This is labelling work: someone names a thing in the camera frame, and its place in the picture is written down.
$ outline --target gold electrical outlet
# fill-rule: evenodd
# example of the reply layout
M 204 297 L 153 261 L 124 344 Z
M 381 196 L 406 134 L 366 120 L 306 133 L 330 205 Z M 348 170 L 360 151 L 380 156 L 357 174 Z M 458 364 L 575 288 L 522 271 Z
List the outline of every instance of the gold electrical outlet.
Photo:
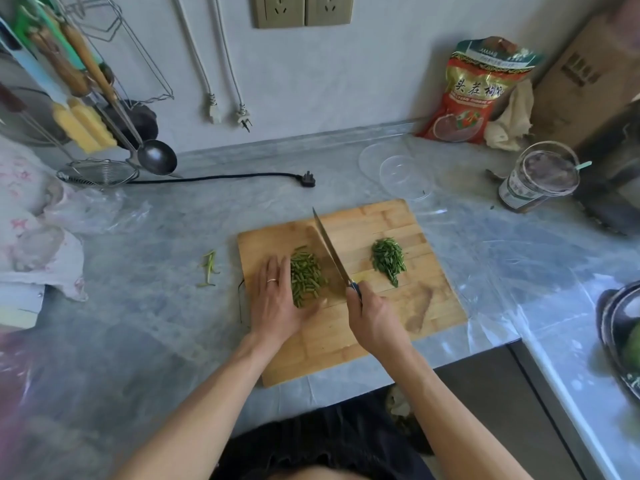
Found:
M 253 0 L 259 29 L 305 26 L 305 0 Z
M 353 0 L 307 0 L 307 25 L 351 23 Z

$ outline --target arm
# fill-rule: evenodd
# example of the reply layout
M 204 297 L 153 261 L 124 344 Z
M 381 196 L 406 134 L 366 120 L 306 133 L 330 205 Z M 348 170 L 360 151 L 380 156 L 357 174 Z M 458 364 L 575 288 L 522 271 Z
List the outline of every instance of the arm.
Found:
M 275 256 L 254 279 L 251 332 L 229 360 L 174 411 L 113 480 L 207 480 L 267 364 L 320 303 L 293 305 L 291 262 Z
M 367 282 L 359 286 L 362 306 L 356 292 L 347 289 L 351 330 L 404 392 L 447 479 L 531 480 L 413 348 L 387 300 Z

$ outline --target black pants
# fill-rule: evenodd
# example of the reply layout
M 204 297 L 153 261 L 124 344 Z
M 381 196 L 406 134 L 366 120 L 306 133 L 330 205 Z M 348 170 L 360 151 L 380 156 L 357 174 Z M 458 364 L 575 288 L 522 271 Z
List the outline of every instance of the black pants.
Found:
M 263 480 L 313 465 L 348 470 L 372 480 L 433 480 L 373 394 L 237 436 L 225 447 L 212 480 Z

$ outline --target container label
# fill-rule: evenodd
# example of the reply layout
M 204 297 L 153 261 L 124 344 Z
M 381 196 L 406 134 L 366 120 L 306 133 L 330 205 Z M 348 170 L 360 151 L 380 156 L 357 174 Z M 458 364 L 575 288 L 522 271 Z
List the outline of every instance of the container label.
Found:
M 512 209 L 519 209 L 523 205 L 544 195 L 525 186 L 520 177 L 518 177 L 518 171 L 515 168 L 509 177 L 505 178 L 500 184 L 498 194 L 502 201 Z

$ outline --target white power cord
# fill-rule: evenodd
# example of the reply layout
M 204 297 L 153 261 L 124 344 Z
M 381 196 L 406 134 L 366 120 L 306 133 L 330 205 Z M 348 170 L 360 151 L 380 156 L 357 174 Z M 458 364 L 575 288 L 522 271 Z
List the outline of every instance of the white power cord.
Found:
M 198 50 L 198 46 L 196 45 L 196 41 L 193 38 L 193 34 L 191 32 L 191 25 L 189 24 L 189 19 L 187 18 L 187 14 L 184 11 L 184 6 L 182 5 L 182 0 L 174 0 L 175 5 L 178 8 L 178 12 L 180 14 L 180 19 L 182 20 L 182 24 L 184 25 L 185 31 L 187 32 L 187 39 L 189 41 L 189 45 L 191 46 L 191 51 L 193 55 L 196 57 L 196 61 L 198 62 L 198 67 L 200 69 L 200 74 L 204 80 L 204 83 L 207 87 L 206 94 L 206 105 L 207 105 L 207 115 L 209 120 L 213 124 L 218 124 L 222 122 L 222 117 L 218 110 L 218 103 L 216 102 L 216 95 L 211 90 L 211 81 L 209 80 L 209 75 L 207 71 L 204 69 L 204 65 L 202 63 L 202 58 L 200 57 L 200 51 Z
M 240 87 L 238 86 L 238 81 L 236 79 L 236 73 L 234 72 L 234 67 L 231 63 L 231 55 L 229 54 L 229 47 L 227 44 L 227 35 L 225 34 L 225 23 L 222 20 L 222 10 L 220 10 L 220 0 L 213 0 L 213 3 L 216 6 L 216 13 L 218 14 L 218 26 L 220 27 L 222 45 L 224 46 L 225 54 L 227 55 L 227 65 L 229 66 L 229 72 L 231 73 L 231 80 L 233 80 L 234 82 L 234 86 L 236 87 L 236 94 L 238 95 L 238 111 L 236 112 L 236 116 L 238 117 L 238 124 L 247 131 L 250 131 L 249 126 L 253 125 L 251 124 L 251 120 L 249 119 L 249 111 L 247 111 L 246 106 L 244 105 L 242 93 L 240 92 Z

